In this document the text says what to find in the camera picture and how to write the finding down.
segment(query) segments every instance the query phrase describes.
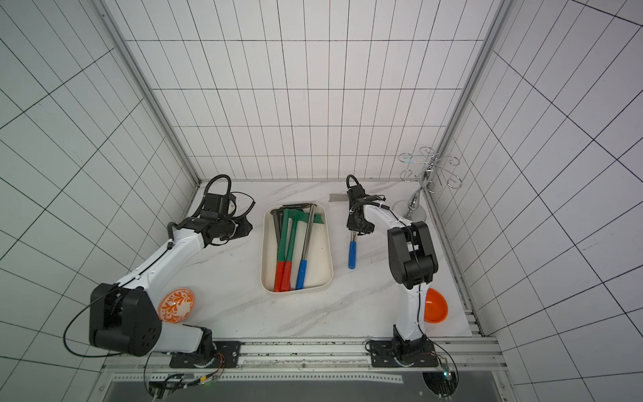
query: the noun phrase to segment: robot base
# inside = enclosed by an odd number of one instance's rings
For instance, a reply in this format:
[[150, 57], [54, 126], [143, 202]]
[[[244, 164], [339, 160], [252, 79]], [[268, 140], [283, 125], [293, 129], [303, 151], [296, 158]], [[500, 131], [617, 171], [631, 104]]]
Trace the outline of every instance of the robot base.
[[390, 341], [368, 341], [373, 367], [438, 367], [438, 358], [433, 356], [435, 347], [425, 335], [422, 338], [403, 340], [393, 326], [394, 337]]
[[[239, 361], [239, 349], [241, 342], [237, 341], [217, 341], [214, 343], [214, 352], [219, 352], [223, 355], [224, 365], [226, 369], [233, 369], [237, 366]], [[201, 357], [194, 353], [173, 353], [172, 360], [170, 360], [170, 367], [173, 369], [216, 369], [221, 364], [221, 358], [215, 354], [213, 359], [203, 365]]]

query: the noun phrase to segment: red handle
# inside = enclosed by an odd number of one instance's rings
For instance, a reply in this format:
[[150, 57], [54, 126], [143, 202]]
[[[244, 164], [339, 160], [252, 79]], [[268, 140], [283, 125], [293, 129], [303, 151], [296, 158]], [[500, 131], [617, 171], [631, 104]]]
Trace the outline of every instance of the red handle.
[[284, 276], [284, 262], [277, 261], [277, 271], [275, 272], [275, 292], [281, 292], [281, 281]]
[[280, 290], [282, 292], [290, 291], [290, 272], [293, 268], [292, 261], [286, 261], [284, 264], [284, 274], [282, 276], [282, 283]]

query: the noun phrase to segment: blue handle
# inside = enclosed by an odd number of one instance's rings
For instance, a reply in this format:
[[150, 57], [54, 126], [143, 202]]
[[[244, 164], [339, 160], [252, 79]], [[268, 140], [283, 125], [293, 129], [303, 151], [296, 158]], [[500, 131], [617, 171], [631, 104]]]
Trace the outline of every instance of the blue handle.
[[297, 286], [295, 290], [303, 289], [303, 279], [306, 277], [306, 265], [308, 262], [306, 260], [301, 260], [299, 263], [299, 272], [297, 273]]
[[358, 244], [355, 241], [350, 242], [349, 248], [349, 268], [354, 270], [358, 261]]

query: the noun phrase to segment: orange plate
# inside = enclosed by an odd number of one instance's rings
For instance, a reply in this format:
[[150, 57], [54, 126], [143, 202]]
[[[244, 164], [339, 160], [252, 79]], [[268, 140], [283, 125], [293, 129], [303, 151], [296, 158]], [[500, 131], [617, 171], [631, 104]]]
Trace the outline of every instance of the orange plate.
[[167, 294], [159, 304], [161, 321], [176, 324], [188, 318], [194, 310], [194, 293], [188, 288], [178, 288]]

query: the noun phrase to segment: floor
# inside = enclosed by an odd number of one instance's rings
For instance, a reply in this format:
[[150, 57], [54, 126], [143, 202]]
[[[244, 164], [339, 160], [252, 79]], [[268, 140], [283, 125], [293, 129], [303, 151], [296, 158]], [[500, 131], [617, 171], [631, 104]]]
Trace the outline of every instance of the floor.
[[[407, 199], [417, 186], [402, 181], [362, 184], [368, 194], [384, 194], [391, 206]], [[203, 187], [197, 192], [190, 213], [201, 200]], [[210, 192], [224, 190], [221, 181]], [[184, 324], [208, 327], [215, 338], [391, 337], [403, 289], [395, 283], [388, 268], [386, 232], [376, 227], [374, 233], [358, 239], [358, 267], [349, 270], [348, 202], [329, 202], [329, 194], [346, 192], [344, 183], [234, 182], [232, 190], [255, 198], [257, 204], [248, 215], [254, 229], [247, 237], [225, 246], [206, 247], [167, 284], [168, 292], [187, 287], [195, 293], [195, 310]], [[243, 199], [239, 195], [239, 210], [248, 205]], [[260, 281], [264, 213], [274, 205], [312, 201], [326, 211], [333, 279], [320, 291], [269, 293]], [[439, 260], [439, 270], [430, 286], [444, 295], [449, 316], [440, 324], [422, 322], [424, 331], [429, 337], [471, 336], [435, 227], [427, 223]], [[293, 266], [298, 266], [298, 262], [294, 261]]]

